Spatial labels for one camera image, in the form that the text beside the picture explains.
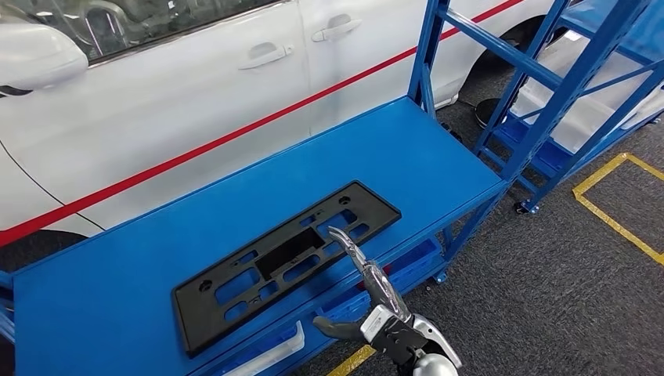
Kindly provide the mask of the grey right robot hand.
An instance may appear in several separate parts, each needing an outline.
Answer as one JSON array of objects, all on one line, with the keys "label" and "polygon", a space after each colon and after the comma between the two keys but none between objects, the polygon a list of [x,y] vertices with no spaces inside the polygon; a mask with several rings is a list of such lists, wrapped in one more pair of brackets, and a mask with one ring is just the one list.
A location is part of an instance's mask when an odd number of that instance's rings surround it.
[{"label": "grey right robot hand", "polygon": [[325,336],[341,340],[371,343],[379,330],[392,318],[409,323],[413,314],[408,310],[401,294],[389,281],[385,271],[374,261],[366,258],[359,246],[343,230],[327,227],[328,233],[337,241],[363,278],[370,296],[369,316],[358,322],[333,322],[324,316],[316,316],[312,323]]}]

